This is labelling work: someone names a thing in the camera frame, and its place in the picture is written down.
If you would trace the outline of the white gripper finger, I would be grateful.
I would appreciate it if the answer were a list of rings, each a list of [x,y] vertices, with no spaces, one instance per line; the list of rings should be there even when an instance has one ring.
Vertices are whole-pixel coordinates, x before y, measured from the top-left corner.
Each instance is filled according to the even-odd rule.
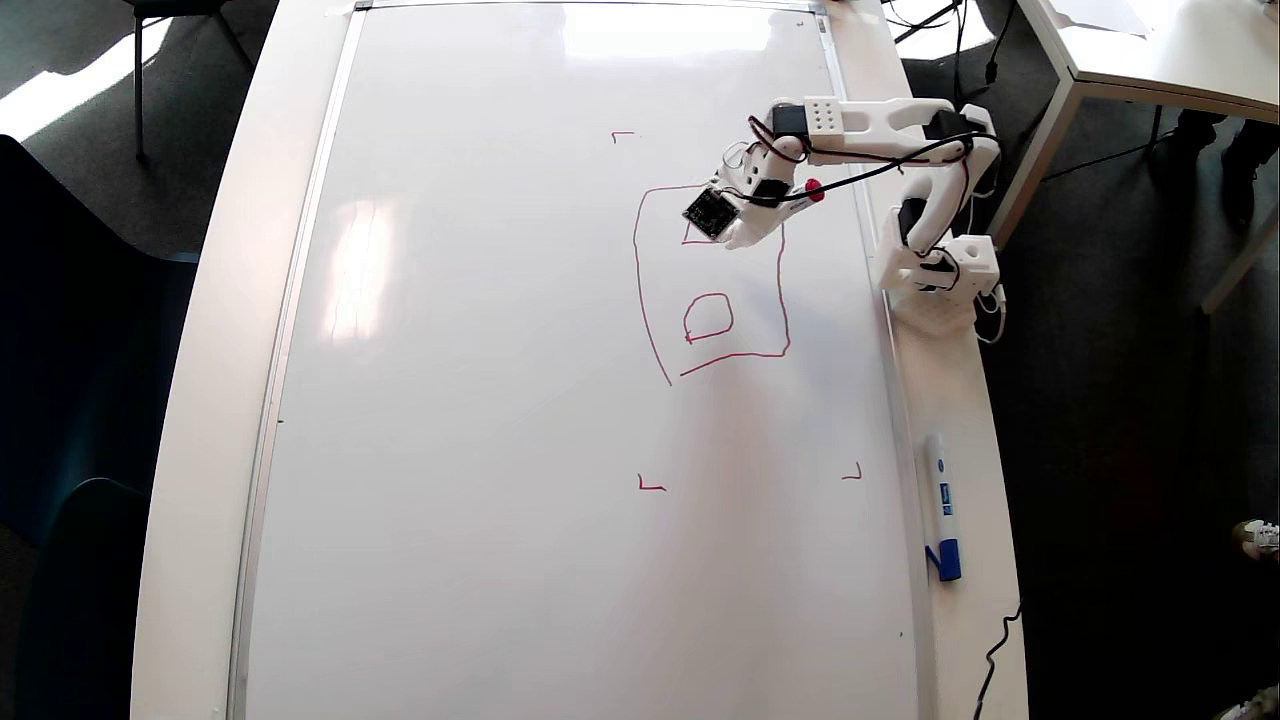
[[[782,206],[742,205],[722,232],[722,245],[727,250],[751,247],[778,229],[785,218]]]

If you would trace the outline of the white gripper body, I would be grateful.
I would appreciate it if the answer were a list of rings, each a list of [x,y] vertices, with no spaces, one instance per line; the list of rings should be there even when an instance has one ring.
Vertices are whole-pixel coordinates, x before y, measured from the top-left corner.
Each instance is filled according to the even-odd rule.
[[[740,143],[716,173],[716,222],[782,224],[803,210],[795,195],[803,147],[796,140]]]

